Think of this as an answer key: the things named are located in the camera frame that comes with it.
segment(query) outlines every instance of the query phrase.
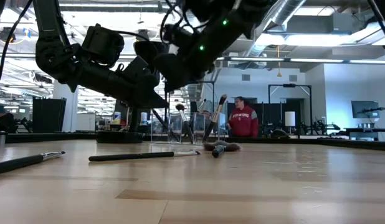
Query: man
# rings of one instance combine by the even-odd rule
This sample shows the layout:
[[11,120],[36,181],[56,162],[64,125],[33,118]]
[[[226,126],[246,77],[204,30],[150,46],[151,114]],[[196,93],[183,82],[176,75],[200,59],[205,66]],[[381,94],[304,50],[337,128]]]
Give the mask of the man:
[[227,124],[233,137],[256,138],[259,132],[259,120],[255,110],[248,106],[247,101],[239,96],[235,99],[235,109]]

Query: wooden table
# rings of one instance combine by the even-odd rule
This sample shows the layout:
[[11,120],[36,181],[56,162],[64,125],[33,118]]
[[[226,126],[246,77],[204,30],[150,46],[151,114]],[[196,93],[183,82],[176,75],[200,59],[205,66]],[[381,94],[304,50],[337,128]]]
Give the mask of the wooden table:
[[89,163],[96,154],[199,149],[95,141],[8,144],[0,161],[63,157],[0,175],[0,223],[385,224],[385,152],[243,144],[200,156]]

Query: red hoodie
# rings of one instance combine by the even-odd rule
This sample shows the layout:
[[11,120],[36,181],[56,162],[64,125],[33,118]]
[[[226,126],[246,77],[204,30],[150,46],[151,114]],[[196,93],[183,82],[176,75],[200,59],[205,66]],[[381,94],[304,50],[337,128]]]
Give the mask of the red hoodie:
[[256,138],[259,131],[259,120],[255,110],[249,106],[244,109],[234,109],[229,118],[229,124],[235,135]]

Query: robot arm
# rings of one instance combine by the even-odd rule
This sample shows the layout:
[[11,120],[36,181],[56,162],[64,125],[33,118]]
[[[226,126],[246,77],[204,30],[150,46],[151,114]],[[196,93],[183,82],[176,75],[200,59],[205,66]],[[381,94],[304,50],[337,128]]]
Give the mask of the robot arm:
[[[177,54],[156,54],[150,64],[137,56],[125,69],[120,66],[113,72],[109,68],[118,60],[124,45],[119,32],[97,24],[88,28],[82,46],[71,45],[64,30],[58,0],[33,0],[39,26],[36,62],[43,71],[67,84],[72,91],[77,85],[82,85],[125,101],[130,107],[164,108],[168,106],[167,102],[153,90],[159,83],[151,73],[153,67],[166,78],[167,92],[202,79],[205,72],[214,68],[215,59],[221,57],[240,35],[251,38],[253,30],[276,1],[177,0],[183,17],[191,11],[199,21],[206,22],[205,28],[197,31],[192,27],[194,32],[189,33],[181,26],[181,20],[165,25],[162,27],[163,39],[179,47]],[[384,11],[378,7],[382,1],[368,1],[372,3],[374,13],[379,12],[380,19],[385,20]],[[0,0],[0,14],[4,3],[5,0]]]
[[33,0],[39,39],[36,43],[36,63],[43,71],[71,91],[78,85],[127,101],[137,108],[167,106],[154,87],[159,80],[151,74],[148,64],[137,56],[124,70],[113,67],[123,50],[123,37],[100,25],[89,27],[80,46],[70,44],[59,11],[58,0]]

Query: screen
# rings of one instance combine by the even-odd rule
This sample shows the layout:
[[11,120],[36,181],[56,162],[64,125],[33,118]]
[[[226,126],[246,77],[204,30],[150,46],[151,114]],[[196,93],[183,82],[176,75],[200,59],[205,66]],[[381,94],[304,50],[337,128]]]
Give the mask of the screen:
[[352,101],[353,118],[379,118],[379,111],[362,113],[363,110],[379,108],[377,101]]

